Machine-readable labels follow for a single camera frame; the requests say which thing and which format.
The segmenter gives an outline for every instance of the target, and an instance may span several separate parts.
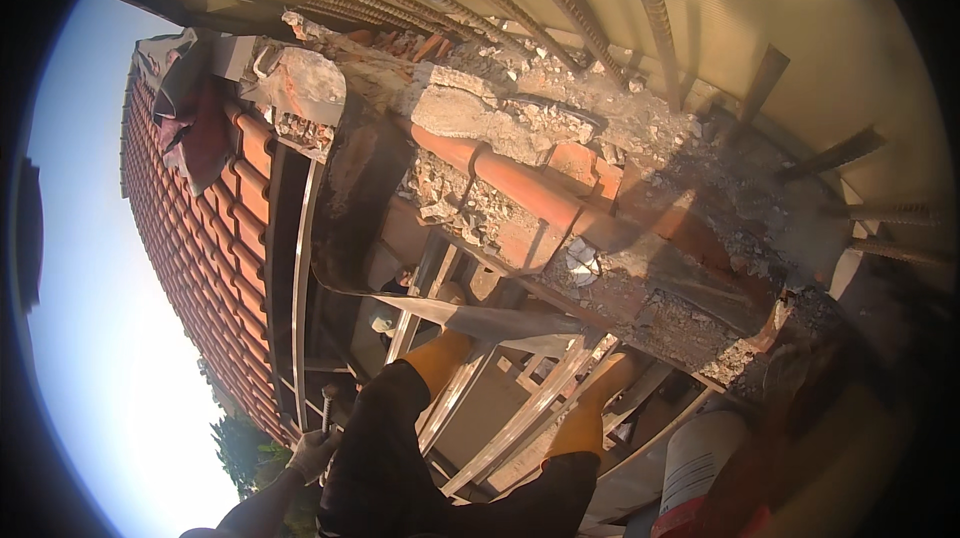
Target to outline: hat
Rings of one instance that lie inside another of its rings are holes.
[[[373,328],[373,331],[385,333],[392,338],[394,329],[397,327],[396,319],[400,311],[390,304],[383,303],[378,304],[373,311],[368,317],[370,327]]]

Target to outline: terracotta roof tile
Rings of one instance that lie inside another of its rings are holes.
[[[265,431],[292,444],[282,422],[277,376],[270,368],[263,266],[270,155],[253,139],[221,179],[194,197],[186,180],[163,166],[154,94],[135,65],[127,80],[121,136],[122,193],[167,299],[211,371]]]

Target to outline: tree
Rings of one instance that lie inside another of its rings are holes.
[[[268,458],[259,447],[272,442],[270,436],[253,423],[246,415],[238,414],[210,424],[213,439],[217,443],[217,458],[223,463],[223,470],[233,480],[241,498],[250,496],[256,490],[257,465]]]
[[[210,424],[213,439],[217,442],[217,457],[241,498],[269,486],[293,454],[253,423],[250,417],[238,413],[235,418],[227,416],[216,424]],[[296,492],[283,519],[282,536],[313,538],[316,535],[314,516],[317,514],[320,493],[317,484],[304,486]]]

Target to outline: leg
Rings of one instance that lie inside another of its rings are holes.
[[[635,358],[627,352],[615,352],[596,369],[593,384],[583,390],[576,405],[566,413],[557,429],[546,458],[568,452],[595,452],[603,454],[603,426],[601,413],[614,394],[636,381],[638,368]]]
[[[453,304],[467,301],[459,285],[449,281],[439,290],[437,298]],[[430,402],[436,400],[450,381],[450,377],[464,363],[473,344],[469,336],[442,328],[440,334],[423,346],[407,352],[400,358],[410,363],[430,389]]]
[[[572,538],[596,488],[603,453],[601,413],[639,370],[628,352],[607,359],[560,424],[539,477],[495,502],[451,507],[450,535]]]
[[[438,296],[462,303],[462,290],[450,285]],[[363,538],[439,529],[450,505],[420,455],[414,425],[463,363],[470,342],[443,330],[360,392],[320,498],[324,531]]]

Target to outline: work glove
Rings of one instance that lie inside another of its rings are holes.
[[[306,483],[316,480],[327,468],[330,457],[340,446],[342,432],[331,430],[330,436],[324,439],[322,431],[308,431],[300,436],[294,448],[294,455],[290,457],[287,467],[296,469],[303,474]]]

